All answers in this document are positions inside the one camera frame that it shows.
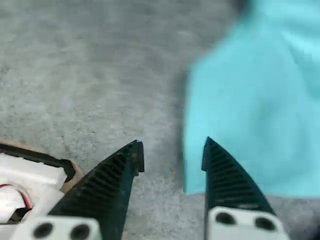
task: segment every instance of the cyan fabric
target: cyan fabric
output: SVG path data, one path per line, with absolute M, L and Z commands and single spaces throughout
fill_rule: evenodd
M 205 190 L 210 136 L 265 194 L 320 196 L 320 1 L 255 0 L 192 67 L 184 191 Z

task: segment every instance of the screw hole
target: screw hole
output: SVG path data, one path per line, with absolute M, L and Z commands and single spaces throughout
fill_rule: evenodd
M 219 223 L 226 225 L 234 225 L 236 224 L 236 220 L 229 213 L 221 212 L 215 216 L 215 220 Z
M 274 225 L 274 223 L 271 220 L 264 217 L 258 217 L 255 220 L 255 226 L 259 229 L 264 229 L 267 231 L 276 230 L 276 226 Z
M 53 228 L 54 226 L 51 223 L 43 223 L 35 228 L 33 236 L 35 239 L 43 239 L 51 234 Z
M 70 237 L 72 240 L 85 240 L 89 236 L 89 233 L 89 226 L 86 224 L 81 224 L 72 229 Z

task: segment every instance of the red wire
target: red wire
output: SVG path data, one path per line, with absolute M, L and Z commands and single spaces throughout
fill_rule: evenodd
M 1 184 L 1 185 L 0 185 L 0 188 L 7 187 L 7 186 L 12 186 L 12 187 L 14 187 L 14 185 L 11 185 L 11 184 Z M 23 202 L 24 202 L 25 207 L 26 207 L 27 209 L 32 209 L 32 205 L 31 205 L 31 203 L 29 202 L 27 196 L 26 196 L 23 192 L 21 192 L 19 189 L 16 189 L 16 190 L 20 193 L 20 195 L 21 195 L 21 197 L 22 197 L 22 199 L 23 199 Z

